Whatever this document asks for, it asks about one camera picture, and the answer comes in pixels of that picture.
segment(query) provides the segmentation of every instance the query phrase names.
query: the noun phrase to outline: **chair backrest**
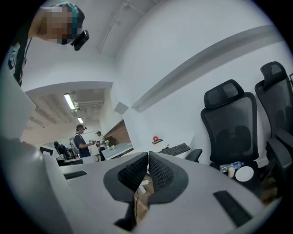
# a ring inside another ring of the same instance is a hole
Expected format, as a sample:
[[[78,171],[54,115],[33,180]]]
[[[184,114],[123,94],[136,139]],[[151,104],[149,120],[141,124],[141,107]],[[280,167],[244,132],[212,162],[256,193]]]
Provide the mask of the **chair backrest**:
[[[278,128],[293,133],[293,92],[286,70],[279,62],[261,67],[264,80],[255,85],[255,92],[262,103],[271,125],[271,136]]]
[[[256,100],[236,81],[205,93],[201,118],[211,141],[211,161],[225,164],[258,158]]]

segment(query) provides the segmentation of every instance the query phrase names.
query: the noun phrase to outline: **ceiling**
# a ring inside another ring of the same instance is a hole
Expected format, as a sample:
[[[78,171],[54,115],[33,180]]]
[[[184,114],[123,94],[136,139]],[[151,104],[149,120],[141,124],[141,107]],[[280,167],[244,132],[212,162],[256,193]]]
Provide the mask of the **ceiling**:
[[[49,0],[51,6],[65,0]],[[160,0],[70,0],[85,14],[83,29],[90,39],[83,46],[100,54],[116,57],[127,35],[137,22]]]
[[[76,102],[76,112],[71,112],[64,98],[65,93],[70,94],[73,103]],[[84,122],[97,121],[104,102],[104,89],[65,91],[31,100],[36,105],[36,110],[28,121],[28,130],[46,128],[52,124],[78,122],[78,117]]]

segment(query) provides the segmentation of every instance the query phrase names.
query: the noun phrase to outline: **plastic bottle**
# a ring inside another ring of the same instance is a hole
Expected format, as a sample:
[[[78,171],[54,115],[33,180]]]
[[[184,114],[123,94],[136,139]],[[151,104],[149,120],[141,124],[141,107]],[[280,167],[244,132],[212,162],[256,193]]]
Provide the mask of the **plastic bottle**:
[[[244,162],[234,162],[231,164],[224,164],[220,166],[221,172],[226,172],[229,170],[230,167],[234,167],[235,170],[239,169],[240,167],[244,166]]]

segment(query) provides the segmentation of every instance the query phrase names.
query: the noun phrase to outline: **floor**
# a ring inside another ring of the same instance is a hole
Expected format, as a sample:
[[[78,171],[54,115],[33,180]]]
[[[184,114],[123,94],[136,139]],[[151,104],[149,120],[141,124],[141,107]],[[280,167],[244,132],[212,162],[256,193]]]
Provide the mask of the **floor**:
[[[150,176],[145,176],[144,180],[152,181]],[[269,177],[265,179],[262,183],[262,193],[261,193],[261,202],[264,206],[269,205],[272,201],[277,198],[277,188],[274,187],[274,178]],[[143,194],[140,189],[138,189],[134,194],[134,214],[136,215],[136,223],[139,223],[147,214],[148,207],[147,207],[147,200],[150,195],[154,194],[154,189],[152,183],[143,186],[146,190],[146,193]]]

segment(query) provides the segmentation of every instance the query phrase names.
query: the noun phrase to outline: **keyboard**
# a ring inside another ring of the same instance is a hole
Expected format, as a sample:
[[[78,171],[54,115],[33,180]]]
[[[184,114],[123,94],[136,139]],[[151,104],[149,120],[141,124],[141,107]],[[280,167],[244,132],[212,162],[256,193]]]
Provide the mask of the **keyboard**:
[[[190,148],[187,146],[187,144],[183,143],[183,144],[174,146],[174,147],[169,148],[169,149],[163,149],[159,153],[176,156],[176,155],[184,153],[184,152],[186,152],[188,150],[190,150]]]

